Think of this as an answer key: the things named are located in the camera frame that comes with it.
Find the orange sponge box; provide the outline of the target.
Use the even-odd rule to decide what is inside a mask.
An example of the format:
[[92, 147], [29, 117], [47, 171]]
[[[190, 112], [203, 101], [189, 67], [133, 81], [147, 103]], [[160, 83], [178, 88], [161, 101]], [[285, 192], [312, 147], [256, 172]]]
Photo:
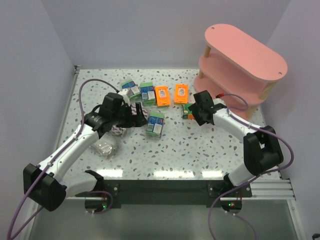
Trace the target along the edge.
[[188, 90], [187, 84], [176, 84], [174, 91], [174, 104], [183, 105], [188, 103]]
[[171, 104], [169, 89], [167, 86], [155, 87], [156, 105], [157, 107], [169, 107]]
[[186, 104], [181, 105], [183, 119], [185, 119], [185, 120], [186, 119], [188, 119], [188, 120], [194, 119], [193, 112], [189, 109], [189, 107], [192, 105], [193, 105], [192, 103], [186, 103]]

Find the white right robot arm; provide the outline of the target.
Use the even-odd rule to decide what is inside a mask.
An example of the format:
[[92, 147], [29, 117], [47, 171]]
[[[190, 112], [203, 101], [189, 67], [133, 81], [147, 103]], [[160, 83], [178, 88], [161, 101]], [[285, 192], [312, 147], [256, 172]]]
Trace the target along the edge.
[[243, 163], [223, 177], [224, 192], [238, 187], [278, 166], [283, 153], [271, 126], [252, 124], [232, 112], [222, 100], [213, 99], [207, 90], [193, 95], [195, 103], [188, 109], [199, 126], [216, 125], [228, 131], [243, 144]]

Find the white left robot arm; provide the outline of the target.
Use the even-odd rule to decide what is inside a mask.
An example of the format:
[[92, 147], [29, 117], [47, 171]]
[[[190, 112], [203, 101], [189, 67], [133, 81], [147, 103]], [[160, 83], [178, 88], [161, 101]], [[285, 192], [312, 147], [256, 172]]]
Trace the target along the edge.
[[102, 104], [84, 115], [76, 132], [54, 153], [38, 165], [30, 163], [24, 168], [24, 194], [52, 212], [66, 198], [96, 189], [104, 178], [94, 171], [88, 171], [90, 179], [76, 180], [71, 184], [64, 183], [63, 178], [83, 152], [112, 127], [138, 128], [147, 122], [140, 102], [132, 105], [124, 94], [108, 93]]

